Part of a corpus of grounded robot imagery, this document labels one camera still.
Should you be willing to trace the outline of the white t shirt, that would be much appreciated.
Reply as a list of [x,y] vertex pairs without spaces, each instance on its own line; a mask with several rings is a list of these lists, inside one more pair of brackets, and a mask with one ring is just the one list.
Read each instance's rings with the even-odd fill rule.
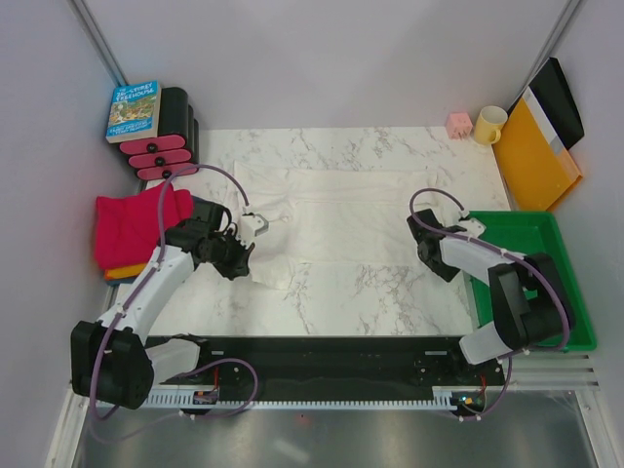
[[233,175],[250,210],[269,223],[255,242],[251,278],[286,289],[302,264],[417,265],[410,209],[438,209],[435,171],[283,169],[240,161]]

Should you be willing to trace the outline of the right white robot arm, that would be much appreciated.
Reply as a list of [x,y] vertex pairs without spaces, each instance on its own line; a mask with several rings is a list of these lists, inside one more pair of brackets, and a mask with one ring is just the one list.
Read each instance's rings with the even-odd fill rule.
[[559,337],[567,343],[575,311],[555,260],[547,253],[509,252],[472,235],[465,227],[444,227],[430,209],[408,216],[417,255],[446,282],[464,272],[489,290],[492,319],[460,338],[447,358],[448,376],[471,382],[482,363],[511,356]]

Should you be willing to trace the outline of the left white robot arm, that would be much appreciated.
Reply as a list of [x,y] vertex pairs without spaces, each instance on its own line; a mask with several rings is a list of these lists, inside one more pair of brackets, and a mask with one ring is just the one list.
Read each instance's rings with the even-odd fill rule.
[[169,227],[126,293],[94,322],[79,322],[70,336],[75,394],[113,407],[138,409],[153,385],[184,375],[203,383],[214,360],[189,338],[149,347],[147,337],[177,289],[207,263],[227,280],[246,277],[255,239],[269,222],[243,212],[234,220],[224,206],[195,204],[192,215]]

